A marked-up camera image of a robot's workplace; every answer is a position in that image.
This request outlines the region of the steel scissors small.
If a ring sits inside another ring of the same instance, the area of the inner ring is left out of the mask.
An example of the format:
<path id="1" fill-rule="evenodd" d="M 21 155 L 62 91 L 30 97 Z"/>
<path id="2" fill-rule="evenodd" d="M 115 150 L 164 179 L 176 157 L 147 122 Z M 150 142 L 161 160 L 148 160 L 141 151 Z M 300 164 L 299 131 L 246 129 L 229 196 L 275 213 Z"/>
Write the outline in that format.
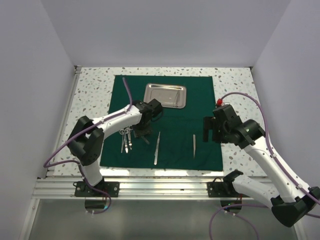
<path id="1" fill-rule="evenodd" d="M 129 153 L 129 150 L 132 150 L 132 136 L 131 136 L 132 130 L 133 130 L 132 126 L 128 126 L 124 129 L 123 143 L 124 143 L 124 150 L 127 154 Z"/>

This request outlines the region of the steel scissors large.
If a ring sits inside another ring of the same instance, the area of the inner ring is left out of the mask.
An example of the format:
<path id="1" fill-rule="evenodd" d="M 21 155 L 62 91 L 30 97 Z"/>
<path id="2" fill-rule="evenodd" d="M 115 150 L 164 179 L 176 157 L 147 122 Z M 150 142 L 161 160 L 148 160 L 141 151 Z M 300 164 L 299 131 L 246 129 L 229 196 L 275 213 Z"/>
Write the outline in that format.
<path id="1" fill-rule="evenodd" d="M 121 152 L 121 153 L 123 153 L 123 152 L 128 153 L 128 143 L 127 143 L 126 130 L 125 130 L 125 129 L 121 129 L 121 130 L 119 131 L 119 134 L 120 134 L 121 137 L 122 137 L 120 152 Z"/>

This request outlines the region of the green surgical cloth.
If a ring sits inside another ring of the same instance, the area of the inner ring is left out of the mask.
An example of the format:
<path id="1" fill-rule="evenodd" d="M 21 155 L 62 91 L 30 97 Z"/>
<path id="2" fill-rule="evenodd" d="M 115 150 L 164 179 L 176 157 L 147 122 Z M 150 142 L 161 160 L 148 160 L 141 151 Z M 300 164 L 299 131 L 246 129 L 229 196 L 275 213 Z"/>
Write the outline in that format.
<path id="1" fill-rule="evenodd" d="M 215 107 L 212 77 L 126 75 L 125 79 L 134 101 L 143 100 L 149 83 L 185 86 L 186 106 L 182 109 L 164 108 L 164 115 L 151 123 L 153 133 L 147 136 L 149 145 L 143 139 L 133 137 L 132 150 L 121 153 L 120 133 L 109 136 L 103 143 L 100 156 L 102 167 L 222 171 L 221 145 L 213 141 L 203 142 L 203 118 L 212 116 Z M 159 132 L 158 159 L 154 165 Z M 195 159 L 193 134 L 196 135 Z"/>

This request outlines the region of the steel scalpel handle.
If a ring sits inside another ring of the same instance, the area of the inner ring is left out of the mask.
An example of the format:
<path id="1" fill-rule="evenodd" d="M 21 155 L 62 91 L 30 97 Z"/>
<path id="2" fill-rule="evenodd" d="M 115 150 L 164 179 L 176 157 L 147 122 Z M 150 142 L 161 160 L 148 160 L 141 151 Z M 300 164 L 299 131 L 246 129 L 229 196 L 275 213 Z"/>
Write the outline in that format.
<path id="1" fill-rule="evenodd" d="M 161 132 L 158 133 L 158 137 L 157 137 L 157 141 L 156 141 L 156 146 L 155 146 L 154 162 L 153 162 L 153 164 L 154 164 L 155 166 L 156 166 L 157 163 L 158 163 L 160 136 L 161 136 Z"/>
<path id="2" fill-rule="evenodd" d="M 149 144 L 150 144 L 150 142 L 146 139 L 146 137 L 141 136 L 141 139 L 143 139 L 143 140 L 144 140 L 144 142 L 145 142 L 147 145 L 149 145 Z"/>

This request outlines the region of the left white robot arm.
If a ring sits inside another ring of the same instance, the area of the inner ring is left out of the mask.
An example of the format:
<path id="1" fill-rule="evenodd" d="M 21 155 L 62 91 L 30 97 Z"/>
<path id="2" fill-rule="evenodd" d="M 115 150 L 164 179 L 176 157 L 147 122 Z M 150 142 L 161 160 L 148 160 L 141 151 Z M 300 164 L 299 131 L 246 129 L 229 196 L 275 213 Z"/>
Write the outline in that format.
<path id="1" fill-rule="evenodd" d="M 159 101 L 152 99 L 146 103 L 134 101 L 125 108 L 104 117 L 90 119 L 81 117 L 73 128 L 67 147 L 80 162 L 80 172 L 86 182 L 86 190 L 92 196 L 99 196 L 104 190 L 104 177 L 100 173 L 98 158 L 106 138 L 126 128 L 133 130 L 140 138 L 152 133 L 151 122 L 163 113 Z"/>

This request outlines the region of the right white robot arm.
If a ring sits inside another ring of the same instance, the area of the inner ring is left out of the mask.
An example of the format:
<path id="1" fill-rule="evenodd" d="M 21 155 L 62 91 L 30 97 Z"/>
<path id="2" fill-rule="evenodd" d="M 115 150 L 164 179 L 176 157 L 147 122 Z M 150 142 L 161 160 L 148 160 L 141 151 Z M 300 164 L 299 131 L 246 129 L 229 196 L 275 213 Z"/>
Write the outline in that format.
<path id="1" fill-rule="evenodd" d="M 278 155 L 267 133 L 252 119 L 242 122 L 233 110 L 218 109 L 214 116 L 203 119 L 203 141 L 208 142 L 209 131 L 216 143 L 234 144 L 250 155 L 267 174 L 273 187 L 251 179 L 234 170 L 221 182 L 207 183 L 209 197 L 244 195 L 271 209 L 284 226 L 292 227 L 320 201 L 320 188 L 302 180 Z"/>

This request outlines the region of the steel instrument tray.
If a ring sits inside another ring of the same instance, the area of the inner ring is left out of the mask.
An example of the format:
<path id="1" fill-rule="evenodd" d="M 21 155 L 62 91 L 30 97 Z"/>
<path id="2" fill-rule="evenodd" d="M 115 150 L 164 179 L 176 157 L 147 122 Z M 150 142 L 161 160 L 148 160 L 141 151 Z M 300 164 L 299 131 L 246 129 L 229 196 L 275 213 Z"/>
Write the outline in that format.
<path id="1" fill-rule="evenodd" d="M 173 107 L 173 102 L 175 100 L 177 91 L 184 91 L 186 106 L 187 88 L 181 85 L 148 83 L 145 87 L 143 101 L 148 103 L 152 99 L 156 99 L 161 103 L 162 107 L 164 108 L 181 109 Z"/>

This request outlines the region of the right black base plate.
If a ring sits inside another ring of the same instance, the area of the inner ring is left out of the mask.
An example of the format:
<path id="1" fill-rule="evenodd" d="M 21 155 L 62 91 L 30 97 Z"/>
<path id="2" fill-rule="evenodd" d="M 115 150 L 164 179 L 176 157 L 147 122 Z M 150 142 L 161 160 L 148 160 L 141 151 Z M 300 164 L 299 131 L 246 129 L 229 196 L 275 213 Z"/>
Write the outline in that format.
<path id="1" fill-rule="evenodd" d="M 237 198 L 240 195 L 231 181 L 225 181 L 225 179 L 219 177 L 207 182 L 206 190 L 209 198 Z"/>

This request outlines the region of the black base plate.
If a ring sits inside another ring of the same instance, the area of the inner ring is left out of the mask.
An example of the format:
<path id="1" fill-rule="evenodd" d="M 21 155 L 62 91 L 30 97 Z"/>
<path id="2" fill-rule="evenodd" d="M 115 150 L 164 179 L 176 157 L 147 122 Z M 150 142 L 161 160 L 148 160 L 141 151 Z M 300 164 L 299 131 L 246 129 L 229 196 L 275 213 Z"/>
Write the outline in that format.
<path id="1" fill-rule="evenodd" d="M 219 177 L 207 182 L 206 190 L 209 198 L 237 198 L 240 195 L 231 181 L 225 181 L 225 179 Z"/>
<path id="2" fill-rule="evenodd" d="M 106 197 L 117 198 L 120 191 L 118 181 L 101 181 L 96 186 L 88 186 L 83 180 L 72 184 L 75 187 L 74 196 L 84 198 Z"/>

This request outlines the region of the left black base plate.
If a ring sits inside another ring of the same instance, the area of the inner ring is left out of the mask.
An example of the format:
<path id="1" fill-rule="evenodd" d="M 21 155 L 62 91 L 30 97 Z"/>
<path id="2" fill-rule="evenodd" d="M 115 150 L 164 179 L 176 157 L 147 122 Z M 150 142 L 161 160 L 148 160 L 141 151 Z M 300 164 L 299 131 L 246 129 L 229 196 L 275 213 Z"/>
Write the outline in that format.
<path id="1" fill-rule="evenodd" d="M 83 180 L 72 184 L 75 187 L 74 196 L 84 198 L 106 197 L 117 198 L 120 191 L 118 181 L 101 181 L 96 186 L 88 186 Z"/>

